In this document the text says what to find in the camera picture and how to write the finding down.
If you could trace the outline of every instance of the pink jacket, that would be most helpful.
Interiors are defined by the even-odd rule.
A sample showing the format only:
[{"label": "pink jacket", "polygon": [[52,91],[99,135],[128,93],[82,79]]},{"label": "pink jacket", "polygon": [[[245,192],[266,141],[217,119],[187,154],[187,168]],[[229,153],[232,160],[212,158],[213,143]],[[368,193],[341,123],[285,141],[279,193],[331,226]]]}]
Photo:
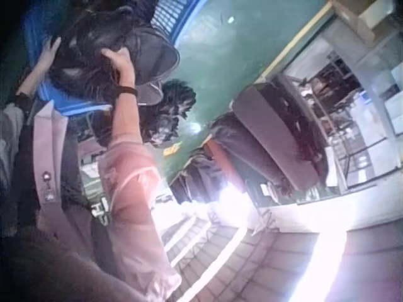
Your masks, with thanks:
[{"label": "pink jacket", "polygon": [[150,301],[165,301],[181,277],[168,261],[149,209],[160,180],[154,160],[141,143],[120,137],[98,165],[111,201],[109,235],[121,278]]}]

